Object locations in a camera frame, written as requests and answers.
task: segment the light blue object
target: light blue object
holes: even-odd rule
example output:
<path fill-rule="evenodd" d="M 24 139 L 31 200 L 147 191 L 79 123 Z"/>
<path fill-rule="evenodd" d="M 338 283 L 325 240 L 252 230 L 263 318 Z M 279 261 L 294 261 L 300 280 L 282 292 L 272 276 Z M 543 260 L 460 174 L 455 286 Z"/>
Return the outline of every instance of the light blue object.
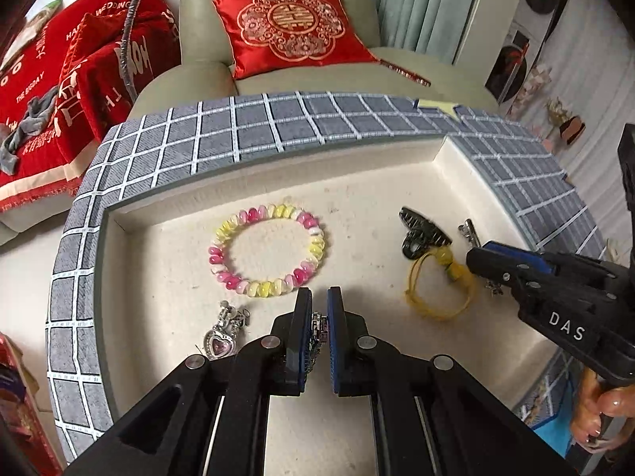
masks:
<path fill-rule="evenodd" d="M 569 423 L 573 414 L 573 385 L 567 382 L 560 409 L 553 417 L 533 428 L 534 432 L 564 458 L 571 445 Z"/>
<path fill-rule="evenodd" d="M 375 0 L 382 45 L 452 64 L 472 0 Z"/>

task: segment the yellow cord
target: yellow cord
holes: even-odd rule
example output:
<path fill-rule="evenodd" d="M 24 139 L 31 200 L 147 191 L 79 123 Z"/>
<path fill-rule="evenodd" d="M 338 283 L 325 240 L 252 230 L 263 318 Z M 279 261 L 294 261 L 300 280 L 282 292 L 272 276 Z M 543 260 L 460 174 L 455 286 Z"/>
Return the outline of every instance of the yellow cord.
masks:
<path fill-rule="evenodd" d="M 452 313 L 442 313 L 440 311 L 433 310 L 417 295 L 417 279 L 419 279 L 421 265 L 423 265 L 423 261 L 431 255 L 436 258 L 439 265 L 445 267 L 445 272 L 450 280 L 452 282 L 457 282 L 468 294 L 468 298 L 463 306 L 456 311 L 452 311 Z M 475 290 L 476 286 L 474 284 L 474 276 L 468 270 L 468 267 L 454 261 L 450 247 L 443 246 L 430 249 L 412 264 L 412 267 L 410 267 L 410 273 L 408 274 L 408 289 L 404 292 L 404 295 L 408 304 L 415 308 L 415 310 L 424 317 L 431 317 L 432 319 L 436 319 L 438 321 L 449 321 L 467 309 L 471 300 L 474 298 Z"/>

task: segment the pink and yellow beaded bracelet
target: pink and yellow beaded bracelet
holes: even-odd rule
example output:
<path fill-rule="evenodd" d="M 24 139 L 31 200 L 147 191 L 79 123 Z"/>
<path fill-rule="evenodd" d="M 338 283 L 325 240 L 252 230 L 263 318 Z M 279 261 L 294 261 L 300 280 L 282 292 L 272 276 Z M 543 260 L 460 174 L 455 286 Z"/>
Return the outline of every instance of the pink and yellow beaded bracelet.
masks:
<path fill-rule="evenodd" d="M 310 235 L 309 255 L 284 278 L 273 281 L 251 281 L 233 273 L 225 263 L 226 243 L 240 228 L 252 223 L 272 218 L 287 218 L 295 220 L 304 226 Z M 261 205 L 249 211 L 242 210 L 225 220 L 216 231 L 216 240 L 208 249 L 212 273 L 216 279 L 225 285 L 228 290 L 234 290 L 237 294 L 249 295 L 249 297 L 270 297 L 288 293 L 302 286 L 308 281 L 318 268 L 324 255 L 324 233 L 318 220 L 312 214 L 292 205 Z"/>

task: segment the gray flexible hose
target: gray flexible hose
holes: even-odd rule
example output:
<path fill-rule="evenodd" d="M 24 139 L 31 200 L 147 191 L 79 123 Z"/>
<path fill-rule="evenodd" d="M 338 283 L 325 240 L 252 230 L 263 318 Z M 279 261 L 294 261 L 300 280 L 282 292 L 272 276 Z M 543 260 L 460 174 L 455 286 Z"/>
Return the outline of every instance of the gray flexible hose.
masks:
<path fill-rule="evenodd" d="M 130 34 L 132 33 L 132 25 L 135 21 L 135 16 L 137 15 L 139 2 L 141 2 L 141 0 L 130 0 L 126 20 L 123 24 L 123 34 L 121 36 L 121 58 L 119 60 L 123 83 L 126 86 L 126 90 L 128 91 L 133 104 L 137 101 L 137 90 L 135 89 L 135 84 L 132 81 L 132 74 L 128 68 L 128 52 L 130 50 Z"/>

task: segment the curtain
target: curtain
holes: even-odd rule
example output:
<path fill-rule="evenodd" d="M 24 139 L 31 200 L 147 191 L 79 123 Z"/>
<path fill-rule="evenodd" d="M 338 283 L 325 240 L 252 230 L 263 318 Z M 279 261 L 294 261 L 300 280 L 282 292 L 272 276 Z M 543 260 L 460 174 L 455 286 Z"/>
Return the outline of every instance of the curtain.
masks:
<path fill-rule="evenodd" d="M 586 123 L 556 156 L 627 266 L 633 239 L 617 145 L 625 123 L 635 122 L 635 42 L 607 0 L 569 0 L 540 62 L 552 67 L 552 82 L 521 121 L 549 131 L 545 103 L 559 97 Z"/>
<path fill-rule="evenodd" d="M 451 64 L 472 0 L 375 0 L 382 45 L 432 54 Z"/>

